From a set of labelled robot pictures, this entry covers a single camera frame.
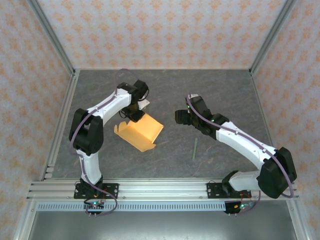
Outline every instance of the enclosure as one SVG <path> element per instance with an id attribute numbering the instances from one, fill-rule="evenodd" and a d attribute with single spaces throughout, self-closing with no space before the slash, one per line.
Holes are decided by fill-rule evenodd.
<path id="1" fill-rule="evenodd" d="M 0 11 L 1 239 L 319 238 L 319 1 L 10 0 Z M 119 69 L 146 82 L 144 111 L 164 128 L 141 152 L 114 132 L 128 119 L 117 112 L 107 121 L 99 168 L 105 183 L 119 184 L 119 205 L 92 219 L 74 199 L 82 169 L 69 134 L 77 109 L 136 81 L 129 72 L 115 78 Z M 240 199 L 210 199 L 207 184 L 257 168 L 176 123 L 189 93 L 290 150 L 293 198 L 262 193 L 244 216 L 222 212 Z"/>

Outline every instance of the floral wallpaper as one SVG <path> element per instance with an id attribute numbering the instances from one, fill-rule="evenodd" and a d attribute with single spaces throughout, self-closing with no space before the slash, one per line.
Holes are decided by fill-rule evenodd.
<path id="1" fill-rule="evenodd" d="M 39 2 L 76 69 L 248 69 L 285 0 Z"/>
<path id="2" fill-rule="evenodd" d="M 277 146 L 292 153 L 314 239 L 320 239 L 320 2 L 298 0 L 254 76 Z"/>
<path id="3" fill-rule="evenodd" d="M 39 180 L 69 78 L 27 1 L 0 1 L 1 240 Z"/>

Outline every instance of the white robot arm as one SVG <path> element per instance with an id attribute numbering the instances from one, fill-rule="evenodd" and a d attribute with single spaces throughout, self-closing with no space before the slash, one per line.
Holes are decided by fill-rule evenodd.
<path id="1" fill-rule="evenodd" d="M 139 121 L 144 115 L 142 109 L 149 104 L 145 96 L 148 92 L 149 88 L 143 81 L 138 80 L 134 85 L 124 82 L 118 85 L 117 90 L 99 104 L 87 110 L 79 108 L 74 113 L 69 134 L 70 141 L 84 117 L 93 110 L 96 110 L 81 127 L 73 143 L 76 152 L 83 156 L 83 165 L 81 165 L 82 181 L 88 183 L 85 177 L 86 173 L 86 176 L 93 185 L 102 182 L 103 177 L 99 168 L 99 149 L 104 141 L 104 125 L 119 111 L 122 111 L 133 122 Z"/>
<path id="2" fill-rule="evenodd" d="M 286 148 L 282 147 L 277 150 L 243 132 L 225 116 L 219 113 L 212 115 L 202 97 L 197 94 L 191 94 L 186 101 L 187 110 L 175 111 L 177 124 L 192 125 L 204 135 L 227 144 L 250 160 L 257 168 L 256 171 L 235 170 L 228 174 L 222 183 L 216 184 L 218 196 L 226 194 L 229 198 L 233 198 L 240 191 L 261 190 L 271 198 L 278 198 L 287 189 L 288 181 L 269 154 L 279 161 L 291 183 L 297 178 L 291 153 Z"/>

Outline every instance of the purple cable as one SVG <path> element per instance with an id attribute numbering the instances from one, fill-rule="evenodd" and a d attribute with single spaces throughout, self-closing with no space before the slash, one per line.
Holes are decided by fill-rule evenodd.
<path id="1" fill-rule="evenodd" d="M 129 73 L 133 74 L 133 75 L 136 77 L 136 79 L 139 79 L 139 76 L 138 76 L 134 71 L 131 71 L 131 70 L 126 69 L 126 68 L 121 68 L 120 70 L 118 70 L 118 71 L 116 72 L 116 74 L 115 74 L 115 76 L 114 76 L 114 83 L 115 83 L 115 84 L 117 84 L 118 75 L 119 75 L 119 73 L 122 72 L 122 71 L 123 71 L 123 72 L 129 72 Z M 111 102 L 115 99 L 117 93 L 118 93 L 118 88 L 117 88 L 117 86 L 115 86 L 115 90 L 114 90 L 114 92 L 113 92 L 112 98 L 110 98 L 110 99 L 109 99 L 108 101 L 106 101 L 104 104 L 101 104 L 101 105 L 98 106 L 96 109 L 94 109 L 94 110 L 92 110 L 91 112 L 89 112 L 87 116 L 85 116 L 85 118 L 80 122 L 79 126 L 78 126 L 78 127 L 76 128 L 76 130 L 74 131 L 74 134 L 73 134 L 73 136 L 72 136 L 72 138 L 71 138 L 71 141 L 70 141 L 69 152 L 70 152 L 72 155 L 78 156 L 78 157 L 80 158 L 81 168 L 82 168 L 84 177 L 85 177 L 86 181 L 88 182 L 88 184 L 89 184 L 91 187 L 93 187 L 94 189 L 98 190 L 99 192 L 104 193 L 104 194 L 106 194 L 106 195 L 109 195 L 109 196 L 110 196 L 111 198 L 113 198 L 114 201 L 115 201 L 115 206 L 114 206 L 113 209 L 111 209 L 110 211 L 107 211 L 107 212 L 104 212 L 104 213 L 100 213 L 100 214 L 98 214 L 98 215 L 95 215 L 96 217 L 104 216 L 104 215 L 113 213 L 113 212 L 117 209 L 117 207 L 118 207 L 118 201 L 117 201 L 116 197 L 113 196 L 111 193 L 109 193 L 109 192 L 107 192 L 107 191 L 104 191 L 104 190 L 96 187 L 96 186 L 89 180 L 89 178 L 88 178 L 88 176 L 87 176 L 87 173 L 86 173 L 86 169 L 85 169 L 84 156 L 83 156 L 82 154 L 79 154 L 79 153 L 77 153 L 77 152 L 74 151 L 74 142 L 75 142 L 75 139 L 76 139 L 76 136 L 77 136 L 79 130 L 80 130 L 81 127 L 85 124 L 85 122 L 88 120 L 88 118 L 90 118 L 90 116 L 92 116 L 92 114 L 94 114 L 96 111 L 100 110 L 101 108 L 103 108 L 103 107 L 107 106 L 109 103 L 111 103 Z M 88 205 L 87 208 L 86 208 L 86 210 L 85 210 L 86 214 L 88 214 L 89 216 L 91 215 L 91 214 L 88 212 L 88 208 L 89 208 L 90 206 L 92 206 L 92 204 L 91 204 L 91 205 Z"/>
<path id="2" fill-rule="evenodd" d="M 267 149 L 265 149 L 263 146 L 261 146 L 261 145 L 260 145 L 259 143 L 257 143 L 255 140 L 253 140 L 251 137 L 249 137 L 249 136 L 247 136 L 247 135 L 245 135 L 245 134 L 243 134 L 243 133 L 241 133 L 241 132 L 237 132 L 237 131 L 234 130 L 234 129 L 231 129 L 231 128 L 228 128 L 228 127 L 225 127 L 225 126 L 221 126 L 221 125 L 216 124 L 216 123 L 214 123 L 214 122 L 212 122 L 212 121 L 209 121 L 208 119 L 205 119 L 203 116 L 200 115 L 200 113 L 198 113 L 198 112 L 196 111 L 196 109 L 194 108 L 194 106 L 192 106 L 192 104 L 191 104 L 191 102 L 190 102 L 190 97 L 191 97 L 191 94 L 189 93 L 189 94 L 186 96 L 186 101 L 187 101 L 188 105 L 190 106 L 191 110 L 192 110 L 201 120 L 203 120 L 203 121 L 205 121 L 206 123 L 211 124 L 211 125 L 213 125 L 213 126 L 215 126 L 215 127 L 218 127 L 218 128 L 224 129 L 224 130 L 227 130 L 227 131 L 232 132 L 232 133 L 234 133 L 234 134 L 238 134 L 238 135 L 242 136 L 243 138 L 245 138 L 245 139 L 249 140 L 250 142 L 252 142 L 252 143 L 253 143 L 254 145 L 256 145 L 259 149 L 265 150 L 265 152 L 266 152 L 266 153 L 275 161 L 275 163 L 278 165 L 278 167 L 280 168 L 282 174 L 283 174 L 284 177 L 285 177 L 285 180 L 286 180 L 287 183 L 288 183 L 288 186 L 289 186 L 289 189 L 290 189 L 290 195 L 286 195 L 286 194 L 283 194 L 283 193 L 282 193 L 281 195 L 284 196 L 284 197 L 290 198 L 290 199 L 293 198 L 293 196 L 294 196 L 294 189 L 293 189 L 292 184 L 291 184 L 291 182 L 290 182 L 289 176 L 288 176 L 288 174 L 286 173 L 286 170 L 284 169 L 284 167 L 283 167 L 283 166 L 281 165 L 281 163 L 279 162 L 279 160 L 278 160 L 271 152 L 269 152 Z"/>

